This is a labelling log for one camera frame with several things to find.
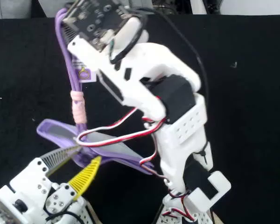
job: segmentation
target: yellow plastic part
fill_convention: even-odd
[[[100,156],[94,158],[87,167],[69,181],[69,185],[77,192],[74,200],[77,200],[87,190],[97,174],[101,160]]]

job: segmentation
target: black surface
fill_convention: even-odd
[[[216,170],[232,183],[214,211],[227,224],[280,223],[280,16],[172,19],[201,53],[209,76],[207,135]],[[148,31],[151,41],[198,70],[193,54],[161,19],[151,17]],[[69,89],[53,20],[0,20],[0,187],[55,148],[36,134],[44,118],[73,123]],[[84,90],[89,127],[128,111],[99,83]],[[141,128],[138,113],[109,133]],[[152,152],[148,137],[127,144],[141,155]],[[68,181],[78,170],[70,162],[52,178]],[[161,180],[109,163],[85,197],[104,224],[149,224],[165,193]]]

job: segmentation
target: electrical wire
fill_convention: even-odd
[[[176,34],[186,43],[186,45],[191,49],[191,51],[195,54],[197,63],[200,67],[201,70],[201,77],[204,83],[204,91],[205,91],[205,104],[206,108],[208,108],[208,103],[209,103],[209,84],[208,84],[208,79],[207,79],[207,73],[205,66],[203,64],[202,58],[199,55],[198,51],[194,47],[192,43],[185,37],[185,35],[176,27],[176,25],[163,13],[158,12],[157,10],[153,8],[147,8],[147,7],[135,7],[133,8],[135,10],[140,10],[140,11],[145,11],[145,12],[151,12],[154,14],[158,14],[160,17],[162,17],[170,26],[171,28],[176,32]]]
[[[137,32],[135,33],[132,40],[129,42],[129,44],[120,53],[118,53],[113,59],[112,59],[112,53],[113,53],[113,48],[115,45],[115,40],[113,39],[110,42],[109,60],[110,60],[111,64],[116,64],[117,62],[122,60],[132,50],[132,48],[137,44],[138,40],[140,39],[142,32],[147,24],[147,15],[145,13],[140,12],[140,11],[134,11],[132,9],[129,9],[128,11],[133,13],[133,17],[139,18],[140,27],[137,30]]]
[[[71,216],[75,217],[79,221],[80,224],[85,224],[84,221],[78,215],[76,215],[75,213],[73,213],[71,211],[61,211],[61,212],[55,213],[53,215],[50,215],[49,217],[46,218],[46,221],[52,220],[53,218],[56,218],[56,217],[62,216],[62,215],[71,215]]]
[[[173,194],[171,194],[171,192],[169,192],[169,195],[172,197],[172,198],[180,198],[181,199],[181,202],[182,202],[182,207],[184,209],[185,212],[179,210],[178,208],[171,208],[171,211],[167,211],[165,213],[163,213],[162,215],[164,216],[168,216],[172,213],[172,211],[175,211],[177,213],[179,213],[180,215],[190,219],[191,221],[194,221],[195,219],[190,215],[188,209],[186,208],[186,206],[184,205],[184,198],[189,194],[189,191],[186,191],[184,194],[182,195],[178,195],[178,196],[175,196]]]
[[[110,129],[113,129],[115,127],[118,127],[127,118],[129,118],[136,110],[137,110],[137,108],[132,109],[122,119],[120,119],[119,121],[115,122],[112,125],[97,127],[97,128],[93,128],[93,129],[81,132],[77,136],[77,139],[76,139],[77,144],[79,144],[81,146],[87,146],[87,147],[100,147],[100,146],[112,145],[112,144],[123,142],[123,141],[126,141],[126,140],[146,136],[146,135],[149,135],[149,134],[152,134],[152,133],[156,132],[166,120],[165,118],[163,118],[162,120],[160,120],[160,121],[156,122],[155,124],[151,125],[150,128],[148,128],[144,131],[139,131],[139,132],[132,133],[132,134],[126,134],[126,135],[119,136],[119,137],[113,138],[113,139],[108,139],[108,140],[103,140],[103,141],[98,141],[98,142],[84,142],[84,141],[81,140],[84,136],[86,136],[86,135],[88,135],[92,132],[96,132],[96,131],[100,131],[100,130],[110,130]]]
[[[186,217],[189,218],[191,221],[194,221],[194,218],[190,215],[188,209],[186,208],[186,206],[185,206],[185,204],[184,204],[184,202],[183,202],[185,196],[186,196],[186,195],[184,195],[184,196],[181,197],[181,202],[182,202],[183,209],[184,209],[185,212],[186,212],[186,215],[187,215]]]
[[[154,153],[151,156],[143,158],[142,160],[140,160],[139,164],[145,170],[150,172],[151,174],[156,175],[157,177],[159,177],[161,179],[167,179],[164,175],[160,175],[155,170],[153,170],[153,169],[151,169],[151,168],[149,168],[149,167],[144,165],[145,163],[150,162],[151,160],[153,160],[157,156],[157,153],[158,153],[158,143],[157,143],[156,137],[155,137],[154,134],[151,134],[151,137],[153,138],[153,141],[154,141]]]
[[[188,195],[188,194],[189,194],[189,191],[186,191],[184,194],[173,195],[173,194],[171,193],[171,191],[169,190],[168,194],[169,194],[172,198],[181,198],[181,197],[183,197],[183,196]]]
[[[211,221],[213,222],[213,224],[216,224],[213,209],[210,209],[210,218],[211,218]]]
[[[154,8],[168,9],[168,10],[171,10],[173,12],[173,14],[178,15],[178,12],[173,7],[170,7],[170,6],[154,6]]]
[[[3,19],[1,0],[0,0],[0,16],[1,16],[1,19]]]

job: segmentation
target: white wall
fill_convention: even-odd
[[[220,7],[225,15],[280,14],[280,0],[223,0]]]

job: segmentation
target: perforated bracket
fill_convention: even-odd
[[[62,183],[60,188],[48,197],[46,209],[53,214],[60,212],[71,204],[76,194],[69,184]]]
[[[182,144],[189,136],[201,128],[207,121],[204,98],[195,94],[196,105],[180,117],[172,126],[171,132]]]

